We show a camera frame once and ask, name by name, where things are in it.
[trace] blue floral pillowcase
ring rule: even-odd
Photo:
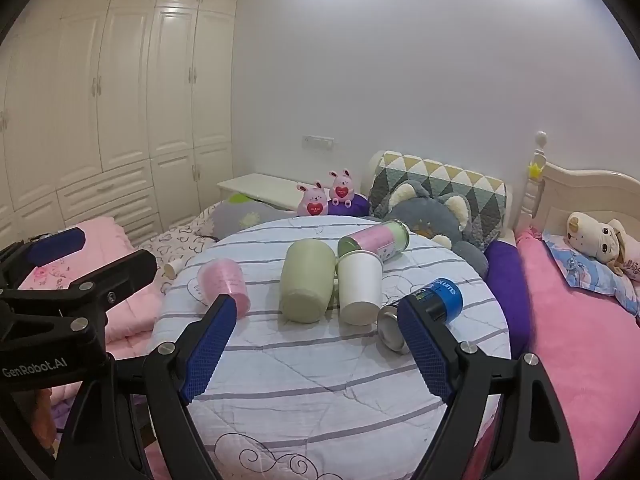
[[[638,316],[638,296],[628,277],[617,276],[606,265],[579,253],[562,236],[545,231],[542,239],[569,286],[615,296],[626,311]]]

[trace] striped bedsheet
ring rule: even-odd
[[[302,238],[337,241],[371,224],[350,217],[293,218],[230,236],[190,260],[169,289],[152,347],[175,341],[202,317],[196,274],[214,258],[244,272],[251,299],[206,392],[190,413],[225,479],[400,480],[410,478],[445,411],[410,355],[383,347],[376,327],[339,322],[338,308],[315,324],[279,316],[279,278],[289,245]],[[458,284],[462,314],[450,330],[488,354],[510,357],[507,323],[495,298],[460,257],[411,236],[408,249],[385,262],[386,301],[434,279]],[[487,403],[484,423],[497,407]]]

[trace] cream bed headboard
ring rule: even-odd
[[[364,169],[362,173],[362,179],[360,181],[360,194],[366,197],[369,197],[369,191],[371,191],[371,187],[373,186],[373,181],[376,179],[376,168],[378,167],[378,163],[380,159],[385,154],[384,151],[379,151],[373,154],[373,156],[369,159],[367,163],[367,167]],[[511,189],[510,184],[504,183],[504,187],[506,189],[506,207],[504,211],[504,219],[502,221],[503,229],[505,227],[511,229],[513,227],[513,221],[511,219],[511,209],[513,206],[513,190]]]
[[[566,221],[574,211],[593,216],[600,222],[617,218],[627,233],[640,239],[640,182],[615,171],[566,170],[546,161],[546,134],[536,136],[536,149],[517,231],[529,225],[539,231],[564,235]]]

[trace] wall outlet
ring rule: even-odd
[[[325,150],[330,152],[334,148],[335,139],[333,137],[302,137],[302,147],[308,150]]]

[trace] white wardrobe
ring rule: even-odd
[[[232,177],[236,0],[31,0],[0,44],[0,247],[99,215],[137,244]]]

